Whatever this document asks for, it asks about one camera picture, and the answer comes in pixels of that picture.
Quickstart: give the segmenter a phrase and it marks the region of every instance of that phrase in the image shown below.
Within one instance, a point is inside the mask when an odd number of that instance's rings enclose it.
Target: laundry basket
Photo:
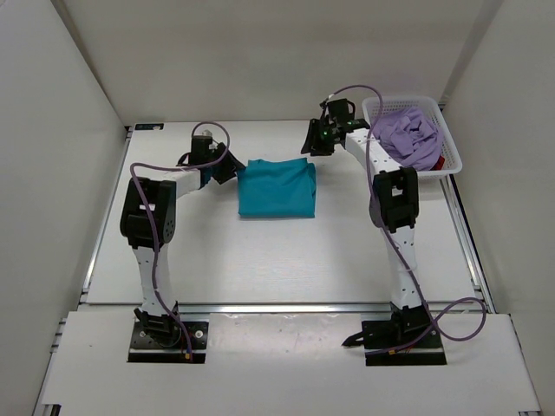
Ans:
[[[443,119],[437,102],[430,97],[421,95],[410,96],[386,96],[383,97],[383,113],[392,113],[407,107],[418,107],[426,117],[428,117],[438,129],[443,132],[444,140],[441,146],[441,156],[445,158],[445,163],[440,171],[421,171],[418,172],[418,179],[440,179],[451,173],[460,172],[462,169],[462,161],[460,160],[457,147],[454,145],[453,137],[447,128],[447,123]],[[367,98],[362,102],[362,110],[364,111],[364,119],[368,123],[374,121],[378,114],[380,102],[377,97]]]

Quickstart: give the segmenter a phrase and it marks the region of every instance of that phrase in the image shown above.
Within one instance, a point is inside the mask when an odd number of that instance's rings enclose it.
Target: black mounting plate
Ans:
[[[362,330],[366,334],[374,333],[379,327],[388,321],[363,321]],[[396,354],[369,354],[371,350],[391,348],[395,345],[402,345],[411,342],[421,332],[411,331],[402,335],[399,341],[395,334],[391,336],[379,336],[376,338],[365,337],[364,355],[366,366],[444,366],[447,364],[441,336],[436,331],[430,331],[424,338],[411,348],[409,351],[399,351]]]
[[[204,364],[206,361],[206,344],[208,343],[208,322],[185,322],[185,328],[191,337],[193,362],[186,359],[185,346],[177,341],[172,346],[161,346],[146,335],[140,322],[135,321],[127,362],[172,362],[179,364]]]

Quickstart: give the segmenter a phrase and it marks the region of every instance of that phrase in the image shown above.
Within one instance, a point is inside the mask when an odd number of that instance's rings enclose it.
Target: purple cable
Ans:
[[[158,231],[156,230],[156,223],[154,221],[153,212],[150,209],[150,204],[148,203],[147,196],[145,195],[144,191],[142,190],[142,188],[140,186],[139,178],[137,177],[137,174],[135,173],[135,168],[136,167],[146,167],[147,169],[152,169],[152,170],[155,170],[155,171],[162,171],[162,172],[185,172],[185,171],[191,171],[192,169],[203,169],[203,168],[206,168],[206,167],[217,165],[219,162],[221,162],[224,159],[224,157],[229,152],[229,145],[230,145],[231,139],[230,139],[230,136],[229,136],[229,132],[225,129],[225,127],[223,127],[221,124],[219,124],[215,121],[201,121],[199,124],[197,124],[195,127],[193,127],[193,131],[191,132],[191,137],[194,136],[194,133],[197,131],[197,128],[199,128],[200,126],[204,126],[206,124],[210,124],[210,125],[221,128],[224,131],[225,137],[227,139],[227,144],[226,144],[224,152],[219,156],[219,158],[217,158],[213,162],[205,163],[205,164],[202,164],[202,165],[183,166],[183,167],[161,167],[161,166],[153,166],[153,165],[148,165],[146,163],[136,162],[136,163],[132,163],[131,166],[129,167],[129,170],[131,171],[131,178],[133,180],[133,183],[134,183],[135,187],[137,188],[137,192],[139,193],[140,201],[145,206],[145,211],[147,212],[148,222],[150,223],[150,228],[153,232],[154,259],[153,259],[153,269],[152,269],[152,282],[153,282],[154,294],[156,295],[156,299],[158,299],[158,302],[160,303],[160,306],[166,311],[168,316],[171,316],[172,319],[180,327],[181,332],[183,333],[183,335],[185,336],[185,339],[186,339],[186,344],[187,344],[186,351],[187,351],[187,353],[189,353],[191,355],[191,358],[193,357],[193,347],[192,347],[192,344],[191,344],[191,337],[189,336],[189,333],[187,332],[187,328],[185,327],[185,324],[181,321],[181,319],[179,317],[179,312],[178,312],[177,315],[174,314],[172,312],[172,310],[170,308],[168,308],[167,305],[164,303],[164,300],[162,299],[162,296],[160,296],[160,293],[158,292],[158,281],[156,279],[156,267],[158,266],[158,255],[160,254],[160,240],[158,239]]]
[[[377,95],[378,100],[380,102],[380,107],[378,109],[378,114],[376,115],[374,122],[372,123],[372,125],[370,126],[370,129],[368,131],[368,136],[367,136],[367,140],[366,140],[366,177],[368,180],[368,185],[369,185],[369,189],[370,189],[370,197],[372,199],[374,199],[375,204],[376,204],[376,209],[379,212],[380,211],[380,201],[377,197],[377,195],[375,195],[375,191],[374,191],[374,186],[372,186],[372,174],[370,172],[370,137],[372,136],[372,131],[374,130],[374,126],[376,124],[376,122],[380,119],[380,117],[382,116],[382,111],[383,111],[383,98],[382,95],[380,94],[380,92],[371,87],[370,85],[362,85],[362,84],[356,84],[356,85],[349,85],[347,87],[344,88],[340,88],[338,89],[335,93],[333,93],[333,95],[335,94],[339,94],[342,91],[345,91],[347,89],[352,89],[352,88],[366,88],[366,89],[370,89],[372,91],[374,91],[374,93]],[[410,265],[408,264],[407,260],[405,259],[405,257],[403,256],[403,254],[401,253],[401,251],[397,248],[397,246],[395,245],[395,242],[393,241],[393,238],[391,237],[391,234],[389,234],[389,231],[387,230],[385,224],[383,223],[383,219],[381,216],[377,216],[377,223],[378,226],[383,230],[383,234],[385,235],[385,237],[388,239],[389,244],[391,245],[391,247],[393,248],[393,250],[395,251],[395,254],[399,257],[399,260],[401,260],[402,265],[405,267],[405,269],[407,270],[408,274],[410,275],[413,283],[415,284],[416,287],[416,291],[418,292],[418,296],[421,298],[422,300],[422,305],[424,306],[424,309],[426,310],[426,313],[428,314],[429,318],[430,318],[430,325],[417,337],[415,337],[411,342],[407,342],[405,344],[402,345],[398,345],[396,347],[392,347],[392,348],[384,348],[384,349],[378,349],[376,351],[372,351],[369,352],[367,354],[385,354],[385,353],[390,353],[391,351],[393,352],[398,352],[401,351],[403,349],[406,348],[411,348],[413,347],[419,340],[421,340],[422,338],[424,338],[424,336],[426,336],[428,334],[428,332],[430,332],[432,329],[437,330],[440,334],[442,334],[443,336],[445,336],[447,339],[451,340],[451,341],[457,341],[457,342],[462,342],[462,341],[468,341],[473,339],[477,334],[480,333],[480,331],[484,328],[484,325],[486,325],[486,317],[487,317],[487,309],[486,309],[486,304],[483,303],[480,299],[478,299],[477,297],[463,297],[457,301],[451,302],[449,303],[435,318],[432,316],[432,312],[430,311],[430,308],[428,306],[428,302],[426,302],[426,299],[424,298],[424,294],[422,293],[422,289],[420,287],[420,284],[418,283],[418,279],[416,279],[416,275],[413,272],[413,270],[411,269]],[[481,307],[481,312],[482,312],[482,319],[480,321],[480,325],[476,328],[476,330],[474,332],[472,332],[470,335],[467,336],[462,336],[462,337],[456,337],[456,336],[451,336],[449,334],[446,334],[443,329],[440,328],[438,321],[452,308],[454,308],[455,306],[464,303],[464,302],[477,302],[480,307]]]

